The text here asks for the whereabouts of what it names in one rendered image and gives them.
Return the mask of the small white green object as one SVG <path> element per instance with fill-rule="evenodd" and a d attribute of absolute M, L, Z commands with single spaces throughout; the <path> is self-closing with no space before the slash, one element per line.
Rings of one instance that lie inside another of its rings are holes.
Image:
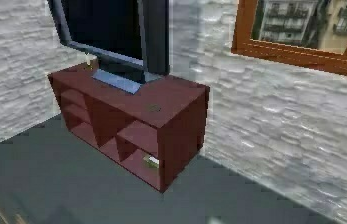
<path fill-rule="evenodd" d="M 143 160 L 148 164 L 149 167 L 159 168 L 159 160 L 153 156 L 146 155 Z"/>

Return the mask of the dark red television stand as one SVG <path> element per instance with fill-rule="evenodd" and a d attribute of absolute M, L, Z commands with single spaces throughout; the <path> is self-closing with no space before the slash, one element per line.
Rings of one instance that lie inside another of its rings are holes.
<path fill-rule="evenodd" d="M 166 191 L 203 146 L 210 88 L 168 75 L 130 94 L 95 80 L 97 69 L 82 63 L 48 75 L 68 130 Z M 146 155 L 159 168 L 149 167 Z"/>

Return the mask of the black flat television set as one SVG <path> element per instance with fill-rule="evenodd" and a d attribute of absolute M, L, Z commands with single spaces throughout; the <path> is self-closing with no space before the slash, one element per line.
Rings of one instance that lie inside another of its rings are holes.
<path fill-rule="evenodd" d="M 169 0 L 47 0 L 62 45 L 98 59 L 92 77 L 134 94 L 170 73 Z"/>

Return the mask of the brown framed window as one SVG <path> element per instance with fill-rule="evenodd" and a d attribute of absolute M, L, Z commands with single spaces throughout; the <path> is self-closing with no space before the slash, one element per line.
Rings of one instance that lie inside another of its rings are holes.
<path fill-rule="evenodd" d="M 347 76 L 347 0 L 239 0 L 231 52 Z"/>

